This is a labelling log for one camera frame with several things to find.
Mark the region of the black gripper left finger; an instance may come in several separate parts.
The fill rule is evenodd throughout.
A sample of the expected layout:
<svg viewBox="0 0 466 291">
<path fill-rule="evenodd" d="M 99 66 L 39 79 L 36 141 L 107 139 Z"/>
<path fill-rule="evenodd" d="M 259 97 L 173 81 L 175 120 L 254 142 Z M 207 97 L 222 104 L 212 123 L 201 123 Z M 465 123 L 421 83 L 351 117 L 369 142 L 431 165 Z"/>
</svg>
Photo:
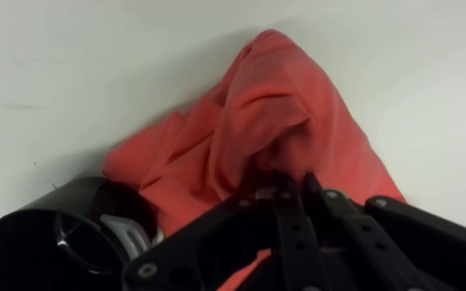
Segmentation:
<svg viewBox="0 0 466 291">
<path fill-rule="evenodd" d="M 285 291 L 326 291 L 316 231 L 293 188 L 279 188 L 272 194 Z"/>
</svg>

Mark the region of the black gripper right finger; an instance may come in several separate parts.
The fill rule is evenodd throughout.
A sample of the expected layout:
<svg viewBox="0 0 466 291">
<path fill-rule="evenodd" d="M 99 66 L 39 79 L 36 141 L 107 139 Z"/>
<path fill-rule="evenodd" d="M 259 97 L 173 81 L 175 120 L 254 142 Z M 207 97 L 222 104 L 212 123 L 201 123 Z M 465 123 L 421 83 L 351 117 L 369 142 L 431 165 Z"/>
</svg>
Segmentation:
<svg viewBox="0 0 466 291">
<path fill-rule="evenodd" d="M 305 205 L 319 235 L 329 291 L 434 291 L 429 280 L 369 214 L 313 171 Z"/>
</svg>

